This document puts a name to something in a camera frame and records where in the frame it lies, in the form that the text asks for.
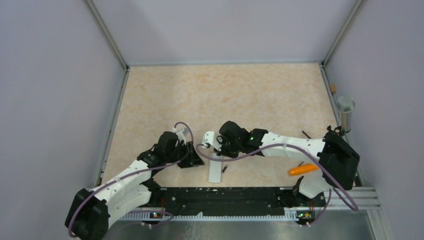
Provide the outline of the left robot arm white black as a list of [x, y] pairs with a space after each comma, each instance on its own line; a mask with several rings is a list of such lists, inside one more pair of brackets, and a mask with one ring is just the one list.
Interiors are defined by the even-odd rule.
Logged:
[[101, 240], [133, 209], [160, 202], [161, 187], [153, 179], [158, 172], [172, 166], [186, 169], [204, 164], [182, 130], [165, 131], [156, 144], [115, 177], [93, 189], [78, 191], [64, 225], [73, 238]]

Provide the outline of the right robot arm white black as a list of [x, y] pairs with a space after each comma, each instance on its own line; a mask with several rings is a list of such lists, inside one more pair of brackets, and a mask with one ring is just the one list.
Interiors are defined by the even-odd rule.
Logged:
[[217, 133], [207, 132], [203, 142], [214, 148], [218, 156], [240, 159], [244, 156], [283, 157], [318, 167], [307, 174], [293, 192], [299, 206], [307, 206], [318, 194], [331, 188], [350, 191], [355, 182], [360, 155], [344, 140], [340, 127], [331, 129], [322, 138], [284, 136], [266, 129], [250, 131], [233, 121], [225, 122]]

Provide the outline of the white remote control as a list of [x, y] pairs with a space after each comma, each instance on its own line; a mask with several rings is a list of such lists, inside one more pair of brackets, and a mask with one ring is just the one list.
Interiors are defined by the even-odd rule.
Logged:
[[210, 157], [211, 160], [209, 161], [208, 168], [208, 182], [218, 184], [221, 182], [222, 179], [222, 158], [216, 153], [212, 153]]

